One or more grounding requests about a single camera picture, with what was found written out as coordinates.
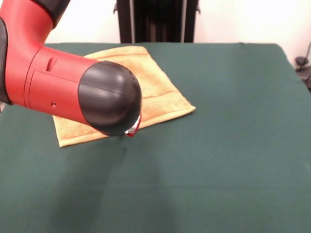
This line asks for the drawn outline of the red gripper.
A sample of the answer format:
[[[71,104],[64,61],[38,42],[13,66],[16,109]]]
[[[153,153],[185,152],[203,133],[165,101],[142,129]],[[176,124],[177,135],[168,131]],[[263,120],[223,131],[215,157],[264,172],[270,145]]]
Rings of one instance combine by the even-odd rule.
[[[141,114],[138,116],[134,125],[130,129],[128,129],[127,131],[124,132],[125,135],[129,136],[129,137],[133,137],[136,134],[136,132],[138,131],[140,123],[141,123]]]

